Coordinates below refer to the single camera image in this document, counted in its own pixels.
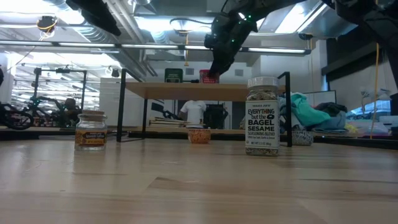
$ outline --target jar label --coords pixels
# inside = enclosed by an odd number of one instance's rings
[[[79,146],[104,146],[107,131],[76,130],[75,144]]]
[[[246,147],[279,148],[279,104],[277,100],[246,102]]]

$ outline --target red box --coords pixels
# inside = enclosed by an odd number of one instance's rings
[[[206,83],[206,84],[213,84],[213,83],[220,83],[220,76],[216,75],[216,77],[209,77],[210,70],[200,70],[200,83]]]

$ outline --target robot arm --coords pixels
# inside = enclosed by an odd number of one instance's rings
[[[304,0],[241,0],[229,13],[218,15],[211,34],[205,37],[205,47],[213,51],[210,75],[228,71],[234,56],[250,32],[258,32],[256,21],[271,12]],[[398,52],[398,1],[385,8],[374,0],[322,0],[349,22],[363,28],[388,52]]]

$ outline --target spice jar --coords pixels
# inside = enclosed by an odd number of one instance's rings
[[[278,79],[257,77],[248,82],[246,154],[277,156],[279,151]]]
[[[106,147],[108,127],[103,111],[83,110],[79,114],[80,122],[76,125],[75,150],[100,151]]]

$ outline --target ceiling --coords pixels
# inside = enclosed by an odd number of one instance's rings
[[[186,44],[187,38],[176,34],[170,20],[175,17],[186,17],[203,22],[212,22],[224,4],[224,0],[186,1],[186,0],[153,0],[150,5],[133,7],[134,0],[103,0],[109,3],[109,9],[122,31],[119,37],[114,37],[101,30],[104,38],[92,39],[82,34],[82,29],[87,29],[89,24],[83,23],[76,12],[61,12],[60,8],[51,2],[62,2],[62,0],[13,0],[3,4],[0,8],[0,39],[9,40],[39,40],[44,33],[36,27],[36,22],[42,16],[57,16],[58,24],[55,33],[48,39],[54,42],[112,42],[112,43],[176,43]],[[225,11],[230,10],[237,0],[229,0]],[[288,15],[295,9],[300,9],[299,18],[304,19],[319,7],[319,0],[308,0],[297,6],[289,6],[270,13],[264,20],[259,21],[259,32],[252,33],[244,43],[245,47],[285,47],[285,48],[309,48],[308,41],[301,40],[296,33],[286,34],[275,32],[280,29]],[[203,45],[204,36],[209,29],[194,22],[186,22],[177,26],[191,29],[188,35],[190,45]],[[348,32],[354,26],[340,19],[332,9],[325,8],[320,15],[311,22],[302,32],[311,33],[316,38],[337,37]],[[154,32],[162,36],[162,40],[156,39]],[[181,61],[186,60],[184,51],[147,50],[146,56],[140,50],[115,50],[102,51],[101,49],[85,48],[60,48],[60,47],[24,47],[24,46],[0,46],[0,52],[9,54],[15,66],[15,91],[13,99],[22,102],[21,95],[31,94],[32,80],[34,80],[34,67],[55,69],[59,67],[78,68],[88,71],[88,95],[98,96],[97,90],[100,78],[110,78],[110,69],[127,67],[138,76],[153,74],[148,67],[150,61]],[[256,61],[259,54],[239,53],[236,62],[246,62],[248,65]],[[209,51],[190,50],[187,60],[190,62],[210,62],[212,55]],[[64,77],[74,80],[82,80],[80,73],[64,74]],[[62,77],[53,72],[46,72],[40,78],[39,90],[42,93],[62,91],[60,99],[69,95],[65,91],[79,92],[76,83],[61,82]],[[44,80],[59,80],[59,82],[45,82]],[[91,106],[96,106],[98,99],[90,98]]]

